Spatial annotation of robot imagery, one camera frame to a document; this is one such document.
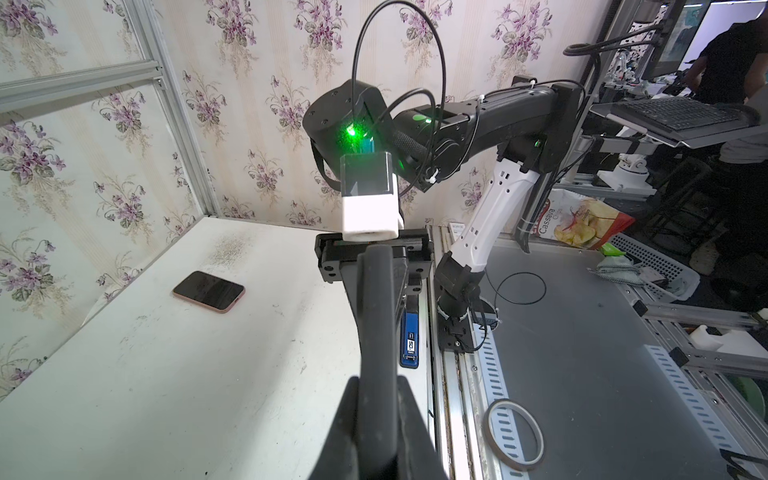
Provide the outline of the pink-cased phone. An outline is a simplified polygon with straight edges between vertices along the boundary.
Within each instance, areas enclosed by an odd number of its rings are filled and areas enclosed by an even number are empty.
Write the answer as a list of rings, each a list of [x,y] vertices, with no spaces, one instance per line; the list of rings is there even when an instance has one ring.
[[[172,290],[175,297],[217,313],[228,312],[244,293],[244,286],[203,271],[190,273]]]

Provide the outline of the black phone case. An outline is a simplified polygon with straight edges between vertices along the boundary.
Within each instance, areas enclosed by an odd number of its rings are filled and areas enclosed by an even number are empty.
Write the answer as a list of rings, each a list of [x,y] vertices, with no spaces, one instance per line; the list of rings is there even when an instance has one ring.
[[[374,244],[343,269],[360,350],[353,440],[361,479],[410,477],[400,412],[403,380],[397,371],[400,272],[406,266],[392,247]]]

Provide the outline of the blue black box cutter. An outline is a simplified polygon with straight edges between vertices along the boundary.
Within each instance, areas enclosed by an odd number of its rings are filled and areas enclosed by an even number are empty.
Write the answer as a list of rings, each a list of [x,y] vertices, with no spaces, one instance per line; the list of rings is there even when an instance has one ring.
[[[406,369],[417,369],[419,366],[419,305],[416,295],[405,297],[400,324],[399,362]]]

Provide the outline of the black keyboard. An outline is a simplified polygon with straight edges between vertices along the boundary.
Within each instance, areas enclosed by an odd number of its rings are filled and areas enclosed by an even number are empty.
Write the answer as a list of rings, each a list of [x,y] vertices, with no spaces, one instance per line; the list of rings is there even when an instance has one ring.
[[[733,108],[719,108],[686,97],[645,99],[616,104],[612,111],[669,131],[684,131],[737,122],[744,117]]]

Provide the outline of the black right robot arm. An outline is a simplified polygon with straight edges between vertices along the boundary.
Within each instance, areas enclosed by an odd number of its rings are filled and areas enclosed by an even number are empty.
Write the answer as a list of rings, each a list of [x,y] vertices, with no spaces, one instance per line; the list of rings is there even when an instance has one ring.
[[[486,187],[466,230],[436,271],[438,305],[462,318],[479,297],[491,243],[530,193],[549,191],[547,180],[570,150],[581,108],[582,86],[572,80],[537,82],[517,77],[505,89],[474,101],[429,103],[392,112],[378,88],[348,80],[322,95],[304,114],[302,127],[318,168],[329,168],[331,188],[359,213],[346,211],[347,241],[396,237],[393,223],[371,213],[372,199],[391,200],[398,182],[425,192],[447,180],[474,156],[497,152],[495,178]]]

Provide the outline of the person in black shirt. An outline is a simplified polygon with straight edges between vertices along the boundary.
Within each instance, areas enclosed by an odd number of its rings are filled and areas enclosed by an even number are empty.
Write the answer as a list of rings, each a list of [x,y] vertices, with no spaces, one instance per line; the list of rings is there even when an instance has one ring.
[[[734,23],[702,50],[684,76],[692,98],[706,104],[742,104],[767,84],[767,8]]]

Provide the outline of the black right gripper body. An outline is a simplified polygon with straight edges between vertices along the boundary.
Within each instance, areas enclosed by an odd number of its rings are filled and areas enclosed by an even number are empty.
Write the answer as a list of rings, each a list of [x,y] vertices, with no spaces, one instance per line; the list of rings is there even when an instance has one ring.
[[[342,266],[354,264],[370,245],[391,247],[395,258],[406,259],[405,293],[421,292],[422,280],[428,276],[433,260],[433,242],[426,229],[401,230],[396,239],[367,243],[345,241],[341,233],[319,234],[315,237],[314,252],[323,280],[340,281]]]

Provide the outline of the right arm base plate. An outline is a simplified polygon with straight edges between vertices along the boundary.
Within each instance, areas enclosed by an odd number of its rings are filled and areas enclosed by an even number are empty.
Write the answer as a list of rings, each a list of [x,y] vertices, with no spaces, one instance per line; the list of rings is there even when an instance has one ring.
[[[483,338],[478,344],[473,340],[475,325],[480,325],[483,331]],[[487,333],[488,324],[484,313],[477,317],[473,310],[468,310],[462,317],[454,317],[438,311],[438,344],[441,351],[477,352],[484,346]]]

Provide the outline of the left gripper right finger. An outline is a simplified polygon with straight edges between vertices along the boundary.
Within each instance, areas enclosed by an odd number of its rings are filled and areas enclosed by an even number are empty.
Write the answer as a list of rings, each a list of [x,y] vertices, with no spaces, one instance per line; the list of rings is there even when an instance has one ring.
[[[446,479],[408,380],[397,377],[398,447],[396,479]]]

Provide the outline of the snack chip bag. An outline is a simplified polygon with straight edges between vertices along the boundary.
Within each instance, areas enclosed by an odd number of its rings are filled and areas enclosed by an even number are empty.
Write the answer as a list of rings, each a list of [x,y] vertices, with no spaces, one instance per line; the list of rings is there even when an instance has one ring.
[[[532,233],[568,246],[598,250],[635,219],[601,200],[568,190],[552,190]]]

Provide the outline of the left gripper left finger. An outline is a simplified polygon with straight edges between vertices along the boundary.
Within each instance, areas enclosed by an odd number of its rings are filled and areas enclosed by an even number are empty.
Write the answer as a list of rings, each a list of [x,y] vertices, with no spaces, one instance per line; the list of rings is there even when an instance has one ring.
[[[351,377],[345,387],[320,456],[310,480],[358,479],[359,467],[355,428],[359,378]]]

